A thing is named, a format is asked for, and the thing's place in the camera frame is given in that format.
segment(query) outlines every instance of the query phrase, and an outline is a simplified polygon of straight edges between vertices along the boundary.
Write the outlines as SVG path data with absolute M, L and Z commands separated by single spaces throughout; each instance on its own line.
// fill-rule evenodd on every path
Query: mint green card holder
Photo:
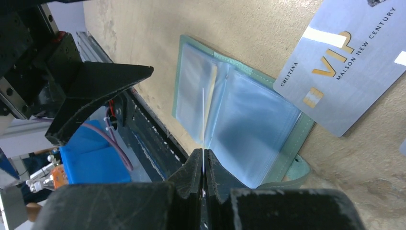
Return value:
M 248 187 L 299 188 L 311 169 L 297 153 L 314 121 L 274 81 L 181 35 L 172 115 Z

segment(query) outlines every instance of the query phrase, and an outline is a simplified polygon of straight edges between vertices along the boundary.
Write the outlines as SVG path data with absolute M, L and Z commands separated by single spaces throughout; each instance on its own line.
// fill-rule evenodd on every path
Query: blue object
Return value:
M 86 123 L 102 129 L 97 120 Z M 128 170 L 114 147 L 93 130 L 81 126 L 60 148 L 69 184 L 131 182 Z

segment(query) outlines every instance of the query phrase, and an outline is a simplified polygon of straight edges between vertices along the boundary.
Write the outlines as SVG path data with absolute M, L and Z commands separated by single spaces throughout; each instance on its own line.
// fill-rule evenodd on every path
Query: beige tabletop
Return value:
M 171 116 L 179 36 L 276 77 L 321 1 L 92 0 L 85 16 L 114 62 L 154 66 L 136 89 L 191 152 L 199 146 Z M 342 138 L 316 125 L 300 151 L 313 168 L 304 187 L 344 191 L 368 229 L 406 229 L 405 87 L 402 76 Z

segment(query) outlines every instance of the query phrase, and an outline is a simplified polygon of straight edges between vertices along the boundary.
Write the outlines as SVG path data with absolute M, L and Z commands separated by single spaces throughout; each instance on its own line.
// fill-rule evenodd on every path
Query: silver card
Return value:
M 324 0 L 273 85 L 340 137 L 406 70 L 406 1 Z
M 406 156 L 406 140 L 402 142 L 399 148 L 400 153 Z

